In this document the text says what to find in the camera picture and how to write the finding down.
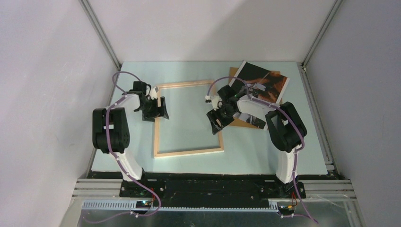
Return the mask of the wooden picture frame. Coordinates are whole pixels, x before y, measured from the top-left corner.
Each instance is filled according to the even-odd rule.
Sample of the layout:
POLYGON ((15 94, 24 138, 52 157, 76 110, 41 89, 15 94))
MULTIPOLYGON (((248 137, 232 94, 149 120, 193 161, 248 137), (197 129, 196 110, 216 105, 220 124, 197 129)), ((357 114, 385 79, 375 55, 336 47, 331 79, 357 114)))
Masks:
POLYGON ((158 104, 165 105, 169 118, 156 118, 154 124, 154 158, 182 157, 224 152, 223 134, 212 133, 205 103, 212 80, 168 83, 158 85, 158 104))

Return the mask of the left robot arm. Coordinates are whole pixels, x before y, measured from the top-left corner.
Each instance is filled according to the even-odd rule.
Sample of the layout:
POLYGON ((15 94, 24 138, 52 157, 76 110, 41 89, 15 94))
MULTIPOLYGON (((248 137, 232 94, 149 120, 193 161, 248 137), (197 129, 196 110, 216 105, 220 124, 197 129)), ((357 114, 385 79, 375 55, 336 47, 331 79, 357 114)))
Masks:
POLYGON ((89 176, 95 179, 121 178, 126 183, 133 182, 131 191, 138 197, 152 194, 154 197, 163 195, 163 188, 155 189, 142 180, 143 168, 128 152, 130 130, 127 115, 142 112, 142 120, 154 122, 157 118, 169 119, 166 99, 158 96, 158 87, 152 87, 143 81, 135 81, 133 88, 123 91, 121 97, 108 107, 97 108, 92 112, 92 143, 95 149, 112 158, 119 171, 93 171, 89 176))

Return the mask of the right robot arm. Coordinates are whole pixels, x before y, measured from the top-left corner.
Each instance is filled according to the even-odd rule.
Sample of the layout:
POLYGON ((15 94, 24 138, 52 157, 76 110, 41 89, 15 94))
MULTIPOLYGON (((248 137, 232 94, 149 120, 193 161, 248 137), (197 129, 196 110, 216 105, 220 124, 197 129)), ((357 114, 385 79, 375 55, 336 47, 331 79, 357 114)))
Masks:
POLYGON ((264 121, 271 142, 280 151, 275 192, 286 198, 293 193, 299 195, 298 153, 305 146, 307 129, 291 102, 281 105, 257 98, 255 89, 244 85, 236 92, 231 86, 222 87, 217 95, 209 90, 205 102, 212 105, 206 116, 211 124, 212 134, 217 134, 234 121, 235 114, 248 114, 264 121))

